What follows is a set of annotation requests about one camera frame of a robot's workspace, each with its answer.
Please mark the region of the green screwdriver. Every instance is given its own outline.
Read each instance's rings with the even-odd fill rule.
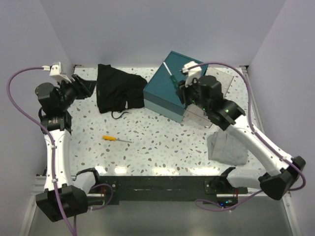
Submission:
[[[165,62],[163,62],[163,64],[164,64],[164,66],[165,66],[165,68],[166,68],[166,70],[167,70],[167,72],[169,73],[169,75],[170,75],[170,79],[171,79],[171,81],[172,81],[172,83],[173,83],[173,86],[174,86],[174,88],[176,89],[176,90],[178,90],[178,81],[177,81],[177,79],[175,78],[175,76],[174,75],[172,75],[172,73],[171,73],[171,71],[169,70],[169,68],[168,68],[168,66],[166,65],[166,63]]]

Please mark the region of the screwdriver shaft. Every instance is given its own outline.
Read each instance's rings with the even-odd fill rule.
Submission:
[[[126,142],[126,143],[131,143],[133,144],[133,141],[129,141],[129,140],[123,140],[123,139],[116,139],[117,141],[122,141],[122,142]]]

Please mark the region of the yellow screwdriver handle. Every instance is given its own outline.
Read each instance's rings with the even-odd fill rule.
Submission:
[[[111,137],[111,136],[106,136],[106,135],[103,136],[103,139],[105,139],[105,140],[111,140],[111,141],[116,141],[116,138]]]

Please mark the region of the screwdriver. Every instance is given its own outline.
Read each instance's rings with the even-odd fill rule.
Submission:
[[[171,73],[171,71],[169,70],[169,68],[168,68],[168,66],[166,65],[166,63],[163,62],[163,64],[164,64],[164,66],[165,66],[167,72],[168,72],[169,75],[170,75],[169,78],[171,79],[171,81],[172,81],[172,83],[173,83],[174,89],[175,89],[175,90],[178,90],[178,81],[177,81],[177,79],[175,78],[174,75],[172,75],[172,73]]]
[[[133,143],[133,141],[122,140],[122,139],[118,139],[118,138],[114,138],[114,137],[106,136],[106,135],[103,136],[103,139],[110,140],[110,141],[122,141],[122,142],[126,142],[126,143]]]

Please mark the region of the cable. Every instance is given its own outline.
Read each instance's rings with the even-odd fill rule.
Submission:
[[[130,114],[129,112],[123,112],[119,117],[115,118],[114,115],[113,115],[113,113],[114,113],[114,111],[112,111],[112,118],[113,118],[113,119],[119,119],[119,118],[121,118],[125,113]]]
[[[29,71],[29,70],[43,70],[44,68],[43,67],[30,67],[30,68],[26,68],[26,69],[23,69],[23,70],[20,70],[18,72],[16,72],[15,74],[13,74],[10,79],[8,80],[7,84],[6,84],[6,93],[11,101],[11,103],[13,104],[13,106],[19,111],[21,112],[24,116],[26,116],[28,119],[30,119],[32,122],[34,122],[35,124],[37,124],[44,132],[45,134],[48,135],[49,139],[50,139],[50,142],[52,144],[52,149],[51,149],[51,156],[52,156],[52,177],[53,179],[56,179],[56,169],[55,169],[55,141],[54,141],[54,138],[53,136],[49,133],[49,131],[47,130],[47,128],[42,125],[41,123],[39,123],[37,120],[35,120],[33,117],[31,117],[29,114],[27,114],[25,111],[22,110],[22,108],[20,108],[16,102],[14,101],[12,95],[11,95],[11,91],[10,91],[10,86],[11,86],[11,82],[12,80],[14,79],[14,77],[16,77],[18,74],[21,74],[25,71]],[[59,207],[59,210],[60,210],[60,213],[61,215],[63,216],[63,219],[66,223],[66,225],[68,226],[70,232],[76,236],[77,233],[75,231],[75,229],[71,226],[65,212],[64,212],[64,209],[63,209],[63,206],[62,206],[62,203],[61,203],[61,200],[60,200],[60,196],[59,196],[59,192],[58,192],[58,186],[57,186],[57,182],[55,181],[54,182],[54,190],[55,190],[55,195],[56,195],[56,199],[57,199],[57,203],[58,203],[58,207]]]
[[[113,187],[112,187],[111,185],[107,184],[107,183],[101,183],[101,184],[95,185],[95,186],[93,186],[93,187],[91,188],[91,190],[92,190],[92,189],[95,189],[95,188],[98,188],[98,187],[102,187],[102,186],[104,186],[104,187],[109,187],[109,189],[110,189],[110,197],[109,197],[108,201],[107,201],[104,205],[99,206],[99,207],[93,207],[92,210],[100,210],[100,209],[103,209],[103,208],[106,207],[106,206],[112,201],[112,199],[113,199],[113,196],[114,196]]]
[[[197,207],[199,207],[199,208],[201,208],[201,209],[203,209],[203,210],[221,212],[221,211],[232,210],[232,209],[238,207],[239,205],[243,204],[244,202],[247,202],[249,199],[253,198],[254,196],[256,196],[257,194],[259,194],[259,193],[261,193],[261,192],[262,192],[262,190],[259,190],[259,191],[255,192],[255,193],[251,194],[250,196],[248,196],[248,197],[245,198],[244,200],[238,202],[237,204],[235,204],[235,205],[233,205],[233,206],[229,206],[229,207],[227,207],[227,208],[222,208],[222,206],[220,206],[218,203],[215,203],[215,202],[212,202],[212,201],[209,201],[209,200],[206,200],[206,199],[197,199],[197,200],[195,200],[195,203],[196,203]],[[207,207],[205,207],[205,206],[203,206],[203,205],[197,204],[197,202],[211,203],[211,204],[213,204],[213,205],[215,205],[215,206],[217,206],[217,207],[220,207],[220,209],[209,209],[209,208],[207,208]]]
[[[190,68],[188,68],[188,70],[191,70],[191,69],[194,69],[196,67],[199,67],[199,66],[204,66],[204,65],[222,65],[222,66],[225,66],[227,68],[230,68],[232,70],[234,70],[239,76],[241,76],[241,78],[243,79],[245,85],[246,85],[246,89],[247,89],[247,93],[248,93],[248,123],[249,123],[249,126],[252,130],[252,132],[258,137],[258,139],[267,147],[269,148],[270,151],[272,151],[280,160],[283,160],[286,164],[288,164],[289,166],[291,166],[302,178],[302,184],[301,186],[299,187],[296,187],[296,188],[292,188],[292,189],[289,189],[290,191],[296,191],[296,190],[299,190],[299,189],[302,189],[304,188],[304,186],[306,185],[306,179],[305,179],[305,176],[304,174],[302,173],[302,171],[297,168],[293,163],[289,162],[288,160],[286,160],[280,153],[278,153],[272,146],[270,146],[265,140],[263,137],[261,137],[255,130],[254,126],[253,126],[253,123],[252,123],[252,94],[251,94],[251,89],[250,89],[250,84],[249,82],[247,81],[247,79],[244,77],[244,75],[238,70],[236,69],[235,67],[231,66],[231,65],[228,65],[226,63],[223,63],[223,62],[217,62],[217,61],[214,61],[214,62],[205,62],[205,63],[200,63],[200,64],[197,64],[197,65],[194,65],[194,66],[191,66]],[[228,208],[224,208],[224,209],[209,209],[207,207],[204,207],[204,206],[201,206],[201,205],[198,205],[197,202],[208,202],[208,203],[212,203],[212,204],[215,204],[216,206],[219,206],[221,207],[219,204],[216,204],[214,202],[211,202],[209,200],[206,200],[206,199],[197,199],[195,201],[196,205],[201,208],[201,209],[204,209],[204,210],[209,210],[209,211],[226,211],[226,210],[230,210],[230,209],[233,209],[241,204],[243,204],[244,202],[248,201],[249,199],[251,199],[252,197],[254,197],[255,195],[257,195],[258,193],[261,193],[262,190],[259,190],[253,194],[251,194],[250,196],[248,196],[247,198],[245,198],[243,201],[235,204],[234,206],[232,207],[228,207]]]
[[[43,114],[41,113],[43,111],[43,108],[39,108],[38,110],[38,117],[39,117],[39,120],[42,121],[43,120]]]

